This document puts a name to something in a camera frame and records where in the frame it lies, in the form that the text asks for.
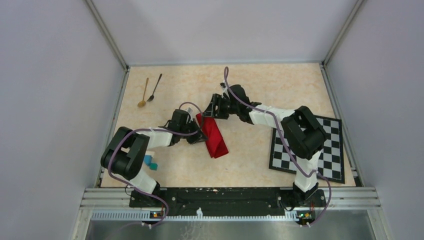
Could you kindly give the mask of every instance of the gray wall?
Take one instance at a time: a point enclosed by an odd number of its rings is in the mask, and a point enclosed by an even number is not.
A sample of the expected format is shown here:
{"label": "gray wall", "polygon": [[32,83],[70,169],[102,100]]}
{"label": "gray wall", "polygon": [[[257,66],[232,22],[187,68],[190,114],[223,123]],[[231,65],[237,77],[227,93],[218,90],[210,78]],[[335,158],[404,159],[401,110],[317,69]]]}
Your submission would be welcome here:
{"label": "gray wall", "polygon": [[129,65],[321,61],[356,0],[94,0]]}
{"label": "gray wall", "polygon": [[424,1],[369,0],[329,66],[363,179],[395,239],[424,227]]}
{"label": "gray wall", "polygon": [[71,236],[123,71],[82,0],[0,3],[0,239]]}

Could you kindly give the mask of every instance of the beige table surface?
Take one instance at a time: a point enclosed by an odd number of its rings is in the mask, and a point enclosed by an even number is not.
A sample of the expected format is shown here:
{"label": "beige table surface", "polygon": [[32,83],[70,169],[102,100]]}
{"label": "beige table surface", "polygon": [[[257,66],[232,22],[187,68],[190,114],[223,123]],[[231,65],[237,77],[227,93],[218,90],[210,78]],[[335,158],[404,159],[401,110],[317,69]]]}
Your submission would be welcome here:
{"label": "beige table surface", "polygon": [[[116,129],[157,127],[171,119],[182,102],[193,102],[202,110],[212,94],[222,94],[225,65],[182,65],[131,67]],[[146,78],[149,84],[146,99],[152,94],[159,74],[162,79],[154,100],[138,108]],[[334,117],[325,83],[317,63],[298,64],[237,64],[229,65],[228,82],[241,84],[250,101],[282,109],[308,106],[315,115]],[[162,187],[289,187],[295,175],[271,170],[270,147],[272,129],[250,125],[236,115],[216,119],[229,154],[210,158],[205,143],[189,145],[185,139],[171,147],[157,147],[153,162],[157,171],[143,169]],[[345,184],[355,186],[348,158],[344,156]],[[327,184],[320,180],[319,185]],[[124,187],[105,171],[102,187]]]}

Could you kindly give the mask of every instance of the folded red cloth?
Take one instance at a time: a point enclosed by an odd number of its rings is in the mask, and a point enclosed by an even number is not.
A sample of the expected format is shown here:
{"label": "folded red cloth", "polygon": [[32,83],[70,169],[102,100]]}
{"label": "folded red cloth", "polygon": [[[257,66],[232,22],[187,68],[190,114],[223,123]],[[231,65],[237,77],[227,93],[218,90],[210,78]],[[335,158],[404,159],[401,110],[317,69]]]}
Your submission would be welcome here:
{"label": "folded red cloth", "polygon": [[[196,115],[199,126],[202,125],[202,116],[200,113]],[[227,146],[224,142],[223,136],[218,129],[215,119],[212,117],[204,117],[204,124],[201,128],[203,133],[207,136],[206,148],[211,158],[219,158],[228,153]]]}

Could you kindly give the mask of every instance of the black and white checkered board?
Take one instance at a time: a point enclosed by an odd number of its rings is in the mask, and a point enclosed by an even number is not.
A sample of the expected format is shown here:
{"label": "black and white checkered board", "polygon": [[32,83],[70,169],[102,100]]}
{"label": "black and white checkered board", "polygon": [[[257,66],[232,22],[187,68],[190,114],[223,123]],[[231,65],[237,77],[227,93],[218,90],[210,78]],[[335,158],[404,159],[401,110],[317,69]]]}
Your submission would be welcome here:
{"label": "black and white checkered board", "polygon": [[[345,166],[343,161],[342,121],[335,118],[315,116],[326,132],[324,149],[319,156],[318,171],[328,180],[336,183],[345,183]],[[296,173],[295,164],[290,161],[286,149],[277,130],[272,132],[271,154],[269,168],[287,173]]]}

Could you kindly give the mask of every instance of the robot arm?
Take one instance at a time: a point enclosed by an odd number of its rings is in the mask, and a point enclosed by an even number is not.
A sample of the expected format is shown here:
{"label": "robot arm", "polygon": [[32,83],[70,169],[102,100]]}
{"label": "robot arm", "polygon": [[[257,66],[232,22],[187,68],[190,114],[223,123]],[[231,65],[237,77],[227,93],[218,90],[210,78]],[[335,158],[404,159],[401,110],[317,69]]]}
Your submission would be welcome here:
{"label": "robot arm", "polygon": [[[186,139],[189,144],[207,140],[206,136],[200,130],[196,134],[190,136],[180,136],[160,130],[188,134],[198,129],[198,124],[193,120],[188,111],[176,109],[172,114],[171,120],[168,120],[165,126],[151,128],[151,131],[134,132],[128,137],[113,160],[110,168],[111,173],[114,174],[115,177],[126,179],[140,190],[152,194],[155,190],[159,190],[160,185],[142,169],[143,159],[147,150],[156,147],[173,146],[178,143],[181,138]],[[127,127],[120,127],[116,131],[101,157],[100,164],[102,167],[108,168],[114,150],[122,139],[131,131],[132,130]]]}
{"label": "robot arm", "polygon": [[[228,94],[224,83],[221,83],[220,86],[223,94],[212,95],[210,104],[204,112],[205,117],[228,119],[230,114],[236,114],[241,121],[252,125],[266,125],[271,128],[283,129],[291,153],[295,154],[294,157],[299,167],[307,174],[318,169],[318,158],[326,140],[326,133],[308,107],[301,106],[295,110],[280,109],[263,105],[260,102],[250,102],[245,90],[240,85],[230,86],[232,92],[244,103],[273,113],[278,120],[278,126],[276,126],[272,115],[246,107],[232,94]],[[297,171],[293,190],[300,201],[307,200],[317,188],[316,173],[306,177],[301,171]]]}

